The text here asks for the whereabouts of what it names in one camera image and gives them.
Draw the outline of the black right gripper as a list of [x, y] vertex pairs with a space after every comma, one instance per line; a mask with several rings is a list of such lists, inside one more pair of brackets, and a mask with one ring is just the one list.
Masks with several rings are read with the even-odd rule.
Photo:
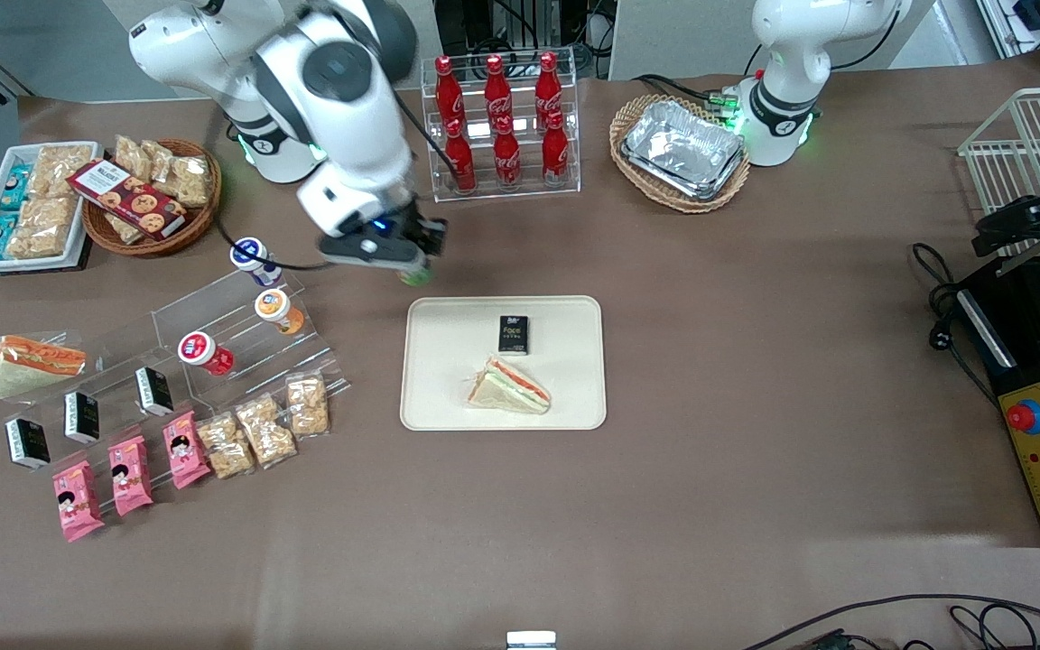
[[446, 219], [428, 219], [415, 201], [391, 211], [391, 260], [395, 272], [408, 275], [408, 265], [419, 264], [415, 275], [433, 275], [431, 258], [442, 255], [447, 236]]

